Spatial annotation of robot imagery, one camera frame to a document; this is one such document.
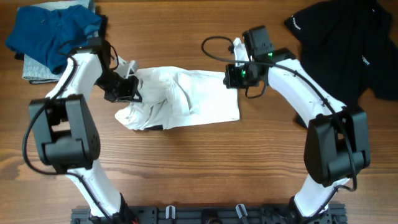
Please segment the white t-shirt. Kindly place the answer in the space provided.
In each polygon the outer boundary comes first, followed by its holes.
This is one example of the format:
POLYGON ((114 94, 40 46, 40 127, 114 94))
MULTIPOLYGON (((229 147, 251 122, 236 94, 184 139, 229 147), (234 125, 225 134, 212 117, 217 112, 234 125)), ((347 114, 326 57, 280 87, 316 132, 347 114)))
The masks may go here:
POLYGON ((240 119, 238 91, 225 87, 223 72, 152 67, 134 76, 142 101, 115 114, 128 129, 165 130, 240 119))

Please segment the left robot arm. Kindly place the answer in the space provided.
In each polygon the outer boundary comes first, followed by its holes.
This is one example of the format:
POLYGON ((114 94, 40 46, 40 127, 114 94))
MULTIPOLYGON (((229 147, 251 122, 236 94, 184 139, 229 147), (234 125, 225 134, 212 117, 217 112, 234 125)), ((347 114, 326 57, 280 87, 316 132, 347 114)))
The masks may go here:
POLYGON ((104 91, 109 102, 140 103, 139 81, 116 73, 110 66, 112 59, 118 59, 116 50, 101 37, 59 54, 68 60, 61 79, 45 98, 29 104, 30 123, 22 140, 24 162, 36 173, 70 179, 89 205, 89 222, 139 223, 101 166, 100 136, 88 107, 94 86, 104 91))

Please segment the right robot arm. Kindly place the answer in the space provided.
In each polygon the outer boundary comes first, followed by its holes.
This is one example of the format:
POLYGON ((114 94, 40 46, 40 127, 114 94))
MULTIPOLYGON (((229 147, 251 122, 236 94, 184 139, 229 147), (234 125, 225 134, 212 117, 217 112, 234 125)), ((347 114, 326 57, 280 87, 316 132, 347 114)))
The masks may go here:
POLYGON ((287 48, 275 49, 264 26, 231 41, 224 84, 249 90, 262 85, 281 94, 307 130, 303 160, 307 177, 287 205, 261 208, 265 223, 343 223, 331 203, 340 191, 354 192, 359 172, 370 164, 368 118, 327 93, 287 48))

